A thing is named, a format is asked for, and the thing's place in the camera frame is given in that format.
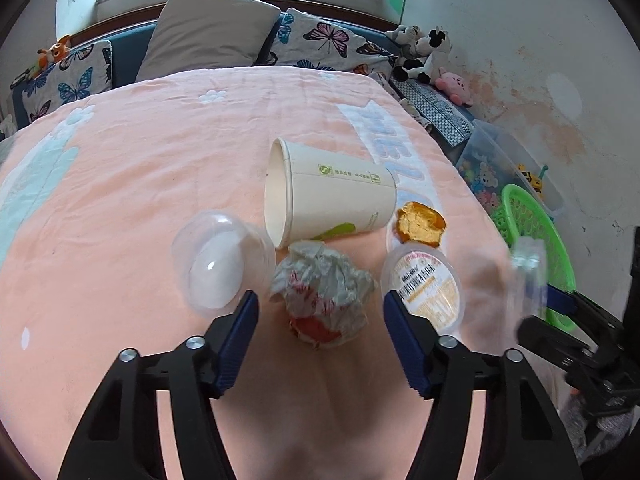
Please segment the paper cup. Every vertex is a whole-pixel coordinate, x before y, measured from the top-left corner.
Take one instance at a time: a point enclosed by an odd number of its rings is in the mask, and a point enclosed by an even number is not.
[[[296,240],[384,227],[396,183],[384,166],[276,139],[264,186],[264,223],[276,248]]]

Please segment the blanket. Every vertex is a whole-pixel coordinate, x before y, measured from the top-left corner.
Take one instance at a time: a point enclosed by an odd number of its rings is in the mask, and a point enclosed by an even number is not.
[[[439,209],[466,303],[461,338],[502,351],[506,245],[434,140],[371,78],[195,70],[91,95],[12,137],[0,166],[0,418],[42,480],[56,478],[121,349],[168,351],[206,329],[178,291],[170,245],[203,209],[262,224],[279,136],[385,164],[399,205]],[[398,241],[389,225],[328,243],[379,278]],[[406,476],[431,402],[409,388],[380,304],[377,290],[360,335],[316,351],[289,332],[282,303],[260,298],[236,386],[212,403],[238,478]],[[463,479],[481,441],[474,399]],[[159,420],[168,478],[180,479],[168,394]]]

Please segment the green basket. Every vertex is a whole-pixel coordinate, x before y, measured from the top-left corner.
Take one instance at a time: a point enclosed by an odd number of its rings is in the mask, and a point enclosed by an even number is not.
[[[515,184],[506,185],[502,189],[502,204],[491,215],[491,220],[509,247],[521,236],[544,240],[549,284],[568,292],[575,290],[574,269],[560,235],[540,204],[525,189]],[[565,332],[576,328],[571,319],[550,308],[545,317]]]

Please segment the crumpled tissue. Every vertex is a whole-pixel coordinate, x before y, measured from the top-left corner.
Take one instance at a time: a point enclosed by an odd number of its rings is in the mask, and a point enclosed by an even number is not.
[[[276,268],[271,294],[284,298],[290,328],[316,348],[341,345],[367,324],[364,306],[375,290],[369,272],[322,242],[289,246]]]

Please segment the screw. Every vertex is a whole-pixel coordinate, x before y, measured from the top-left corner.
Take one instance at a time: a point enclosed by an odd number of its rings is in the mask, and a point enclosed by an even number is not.
[[[123,363],[128,363],[129,361],[133,361],[133,359],[135,359],[136,357],[138,357],[138,352],[133,348],[127,348],[126,350],[120,352],[118,359],[120,359]]]
[[[458,346],[458,340],[452,335],[444,335],[438,339],[438,344],[444,348],[455,348]]]
[[[204,346],[204,343],[205,341],[203,337],[199,335],[195,335],[187,339],[186,345],[187,345],[187,348],[190,348],[191,350],[195,350],[197,348],[202,348]]]
[[[509,348],[505,355],[507,356],[507,359],[509,361],[512,361],[514,363],[519,363],[524,359],[524,355],[522,355],[522,352],[520,350],[516,350],[515,348]]]

